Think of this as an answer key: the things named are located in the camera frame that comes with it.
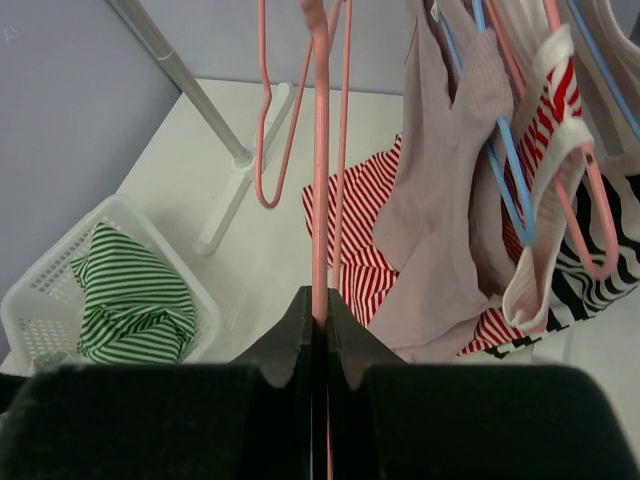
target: pink hanger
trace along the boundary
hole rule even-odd
[[[507,36],[502,29],[502,25],[500,24],[500,19],[498,18],[495,7],[493,6],[493,1],[486,0],[486,7],[487,12],[491,17],[496,36],[498,37],[498,42],[500,43],[500,47],[502,48],[505,63],[507,64],[509,73],[511,74],[511,77],[513,78],[513,81],[516,85],[518,96],[520,97],[520,99],[522,99],[525,94],[526,86],[524,84],[524,80],[522,79],[522,74],[520,72],[520,69],[518,68],[518,64],[514,58],[511,46],[509,45],[509,42],[507,40]],[[562,25],[557,4],[555,0],[544,0],[544,7],[547,14],[549,27],[552,32],[555,32]],[[578,256],[582,260],[585,270],[589,272],[589,274],[593,278],[599,280],[608,277],[616,268],[616,265],[618,263],[618,237],[616,235],[615,225],[613,223],[613,217],[611,215],[611,208],[609,207],[607,194],[604,189],[604,184],[602,183],[600,169],[598,168],[598,164],[595,161],[593,145],[590,142],[581,145],[580,152],[586,163],[587,176],[589,178],[593,196],[595,197],[594,201],[598,209],[600,221],[602,222],[602,225],[604,227],[605,243],[607,249],[604,265],[595,265],[591,255],[589,254],[589,250],[585,243],[584,237],[582,236],[582,232],[580,231],[580,225],[578,224],[578,220],[576,219],[575,213],[573,212],[571,200],[567,195],[560,175],[555,175],[553,177],[553,187],[567,218],[567,227],[576,245],[576,249],[578,250]]]
[[[307,45],[305,62],[300,74],[298,93],[291,116],[289,133],[285,152],[280,167],[280,175],[276,185],[276,192],[272,201],[268,201],[262,188],[263,165],[263,136],[264,123],[271,103],[271,82],[267,73],[266,62],[266,28],[265,28],[265,0],[258,0],[258,42],[259,60],[262,84],[265,91],[265,101],[258,118],[255,152],[255,185],[258,200],[265,208],[278,205],[282,195],[284,180],[287,173],[291,147],[300,113],[300,104],[304,94],[304,84],[309,70],[311,53],[315,55],[316,72],[316,100],[315,100],[315,145],[314,145],[314,174],[313,174],[313,225],[312,225],[312,314],[321,325],[327,318],[327,251],[328,251],[328,176],[329,176],[329,54],[335,38],[338,18],[342,3],[347,4],[345,16],[345,34],[342,69],[342,97],[340,111],[340,137],[338,153],[338,189],[336,205],[336,231],[333,248],[333,287],[340,282],[340,255],[342,250],[342,203],[344,197],[344,169],[347,142],[347,111],[349,92],[349,60],[351,47],[351,0],[334,0],[330,12],[330,19],[324,9],[322,0],[300,0],[304,12],[305,23],[311,32],[311,39]]]

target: red and white striped fabric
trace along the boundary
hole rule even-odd
[[[566,105],[570,108],[571,116],[581,115],[573,62],[558,66],[549,73],[547,80],[550,83],[553,81],[559,87],[553,90],[553,98],[549,97],[548,87],[544,89],[536,110],[537,115],[517,146],[529,188],[554,128],[567,114]],[[365,327],[369,325],[399,275],[372,242],[373,226],[378,212],[393,189],[401,146],[401,136],[397,136],[389,151],[376,153],[364,163],[345,171],[340,293],[355,319]],[[513,176],[508,166],[505,169],[505,179],[513,198],[517,198]],[[331,256],[335,232],[336,190],[337,177],[334,175],[329,179],[329,266],[333,264]],[[302,203],[307,230],[311,234],[311,185],[303,189]],[[503,239],[509,256],[516,263],[522,252],[522,245],[509,221],[504,204],[502,210]],[[501,309],[490,308],[481,315],[473,340],[458,355],[488,350],[525,337],[525,333],[508,324]]]
[[[549,87],[553,85],[553,98],[550,98]],[[524,174],[527,188],[531,191],[531,184],[549,140],[565,116],[582,117],[582,102],[576,78],[573,60],[569,59],[558,65],[547,75],[547,85],[543,88],[536,114],[531,123],[524,129],[522,138],[516,145],[520,158],[520,165]],[[524,218],[522,206],[518,201],[513,173],[509,164],[505,165],[505,182],[509,187],[512,198],[515,199],[516,210],[522,221]],[[517,262],[522,254],[522,244],[518,239],[511,219],[502,202],[502,236],[509,257]]]

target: black striped fabric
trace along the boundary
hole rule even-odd
[[[78,353],[108,364],[178,361],[195,334],[195,308],[169,266],[99,223],[89,254],[71,269],[85,292]]]
[[[631,293],[640,283],[640,175],[603,176],[616,226],[620,257],[616,271],[604,280],[594,280],[582,266],[571,236],[560,248],[552,281],[549,323],[544,332],[525,337],[488,353],[497,357],[532,345],[549,335],[586,321],[616,300]],[[605,241],[598,212],[592,204],[589,184],[583,180],[576,195],[576,217],[594,263],[601,265]]]

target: clothing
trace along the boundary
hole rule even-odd
[[[566,230],[566,217],[552,179],[561,179],[568,197],[574,197],[585,170],[576,150],[583,143],[592,142],[593,137],[582,119],[569,27],[562,26],[549,35],[548,25],[542,22],[544,9],[523,7],[520,2],[495,1],[494,5],[505,19],[502,24],[527,87],[514,116],[512,131],[518,139],[520,164],[531,188],[537,234],[533,247],[523,249],[503,205],[503,240],[517,266],[504,292],[502,313],[512,327],[536,332],[546,326],[553,267]],[[525,8],[530,11],[529,15],[518,13],[518,9]],[[520,20],[514,23],[512,17]],[[537,20],[533,24],[523,21],[529,17]],[[533,51],[535,56],[529,58]],[[503,148],[499,146],[497,150],[503,151]],[[508,165],[505,179],[515,198]],[[483,188],[487,188],[485,184],[478,187],[479,204],[484,204]]]
[[[9,405],[27,382],[26,377],[0,374],[0,433],[9,419]]]
[[[71,269],[85,292],[78,353],[96,363],[178,361],[195,334],[195,308],[154,253],[100,222]]]
[[[405,147],[373,232],[374,245],[400,275],[369,330],[394,351],[427,345],[499,304],[478,284],[469,202],[480,149],[496,120],[511,117],[511,90],[495,34],[478,32],[461,2],[439,6],[456,32],[464,72],[451,101],[443,94],[453,71],[443,58],[446,42],[427,13],[429,2],[410,1],[415,31],[406,61]]]
[[[640,118],[640,48],[620,31],[610,2],[576,2],[590,34],[604,56],[630,110]],[[539,341],[578,321],[593,318],[611,303],[628,295],[640,283],[640,140],[615,102],[567,2],[558,2],[563,20],[571,25],[576,48],[574,62],[582,96],[585,121],[596,137],[597,160],[614,219],[620,255],[612,275],[594,280],[584,270],[570,235],[565,234],[553,274],[549,324],[544,332],[505,343],[494,353],[505,355]],[[576,217],[589,253],[603,259],[602,226],[592,204],[589,183],[578,188]]]
[[[390,150],[372,155],[363,163],[345,169],[343,229],[339,291],[356,321],[363,327],[395,283],[398,272],[373,246],[373,225],[380,208],[389,198],[402,139],[396,136]],[[333,266],[337,176],[329,177],[329,267]],[[307,231],[313,223],[313,186],[302,190],[302,206]]]

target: clothes hanger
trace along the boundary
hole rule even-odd
[[[573,15],[573,18],[575,19],[576,24],[578,25],[578,29],[580,30],[580,33],[582,34],[582,37],[584,38],[584,41],[587,44],[587,47],[589,48],[589,51],[591,52],[591,55],[593,56],[593,59],[596,62],[596,65],[598,66],[598,70],[600,70],[600,73],[602,74],[602,77],[604,78],[604,81],[606,82],[607,87],[609,87],[611,96],[613,96],[613,99],[618,105],[618,108],[620,109],[622,116],[629,124],[629,127],[631,127],[631,130],[633,131],[636,138],[640,139],[640,124],[636,120],[635,116],[631,112],[631,108],[629,108],[629,105],[624,99],[624,95],[622,95],[622,92],[620,91],[620,88],[618,87],[618,83],[613,77],[611,70],[609,70],[609,67],[607,67],[607,63],[604,57],[602,56],[602,53],[600,52],[598,45],[593,39],[591,32],[589,31],[589,27],[587,27],[587,24],[584,21],[584,18],[582,17],[582,13],[580,12],[578,5],[576,4],[576,1],[567,0],[567,4],[569,5],[569,10]]]
[[[344,170],[346,163],[347,115],[349,104],[349,67],[351,55],[351,17],[352,0],[334,0],[329,19],[322,0],[300,0],[305,24],[311,38],[307,44],[304,65],[298,83],[298,92],[291,116],[287,143],[280,167],[273,200],[268,201],[262,188],[264,124],[271,103],[271,82],[267,72],[266,61],[266,9],[265,0],[258,0],[258,43],[259,62],[265,100],[260,110],[256,134],[255,152],[255,185],[258,200],[265,208],[278,205],[284,180],[287,173],[289,157],[295,136],[296,125],[300,113],[300,105],[304,95],[304,85],[312,54],[315,60],[315,142],[314,142],[314,174],[313,174],[313,225],[312,225],[312,315],[321,324],[327,318],[327,249],[328,249],[328,152],[329,152],[329,54],[335,39],[338,18],[342,4],[346,4],[342,92],[340,108],[340,135],[338,150],[338,185],[336,191],[336,229],[333,247],[333,287],[340,283],[340,256],[342,250],[342,216],[344,198]]]
[[[493,23],[494,30],[496,32],[496,36],[498,37],[498,42],[500,43],[500,47],[502,49],[503,56],[505,58],[505,63],[507,64],[507,68],[509,69],[509,73],[514,81],[516,86],[516,90],[520,99],[524,97],[526,86],[524,84],[524,80],[522,78],[522,74],[520,69],[518,68],[518,64],[513,55],[513,51],[511,50],[511,46],[509,45],[509,41],[507,40],[507,36],[502,28],[500,19],[495,10],[492,0],[486,0],[487,12],[491,17],[491,21]],[[545,11],[547,12],[547,19],[549,22],[549,26],[552,31],[557,30],[560,27],[560,16],[557,14],[558,10],[555,5],[547,5],[549,2],[545,0]],[[474,12],[475,9],[482,10],[482,0],[474,0]],[[567,219],[567,228],[571,234],[571,237],[576,245],[576,250],[578,251],[578,256],[580,257],[585,270],[587,270],[593,278],[600,279],[605,278],[611,274],[611,272],[615,269],[618,260],[618,240],[617,235],[615,233],[615,226],[613,224],[613,218],[611,216],[611,210],[609,208],[609,203],[606,197],[606,193],[604,191],[604,185],[602,184],[602,177],[600,176],[600,171],[598,169],[593,155],[593,146],[592,145],[583,145],[581,147],[581,152],[585,157],[585,162],[587,164],[587,175],[589,177],[589,181],[592,186],[592,191],[594,196],[596,197],[596,205],[598,207],[598,213],[600,215],[600,220],[605,226],[605,243],[607,248],[605,263],[602,267],[598,267],[594,265],[593,259],[589,254],[589,250],[586,246],[584,237],[580,230],[580,225],[578,224],[578,220],[576,219],[575,213],[573,211],[573,207],[571,205],[571,200],[569,199],[564,185],[562,183],[562,179],[556,175],[553,178],[553,186],[556,191],[556,195],[558,196],[560,205],[562,210],[564,211],[565,217]]]
[[[486,24],[484,22],[484,13],[480,12],[481,15],[474,15],[476,19],[476,25],[478,26],[478,30],[483,31],[486,29]],[[451,30],[449,28],[449,24],[447,20],[444,18],[444,15],[440,14],[440,24],[442,26],[442,30],[444,32],[445,39],[449,46],[449,50],[451,51],[451,56],[453,57],[453,62],[459,74],[462,74],[463,67],[462,61],[460,59],[460,54],[455,46],[453,41],[453,36],[451,35]],[[504,172],[500,166],[500,162],[496,155],[496,152],[491,144],[491,141],[487,141],[485,143],[485,147],[487,149],[487,157],[489,158],[489,165],[491,166],[491,170],[493,171],[493,175],[498,182],[498,188],[500,189],[500,193],[504,200],[504,205],[507,209],[509,217],[513,223],[514,229],[520,242],[523,245],[531,246],[535,243],[536,240],[536,223],[535,216],[533,213],[533,206],[531,205],[531,198],[529,196],[529,189],[527,188],[527,184],[524,179],[524,175],[522,173],[522,167],[520,166],[520,160],[518,158],[518,154],[516,152],[515,144],[513,143],[513,137],[511,135],[511,129],[509,128],[509,123],[507,119],[504,117],[500,117],[496,122],[498,125],[498,129],[500,131],[500,135],[502,136],[502,140],[505,145],[505,149],[507,152],[507,161],[509,162],[509,166],[511,167],[511,171],[513,172],[513,178],[516,185],[516,190],[518,192],[518,201],[520,206],[522,207],[523,216],[524,216],[524,225],[521,222],[520,217],[518,215],[518,211],[516,205],[511,197],[511,192],[509,191],[509,187],[507,187],[507,183],[504,179]]]

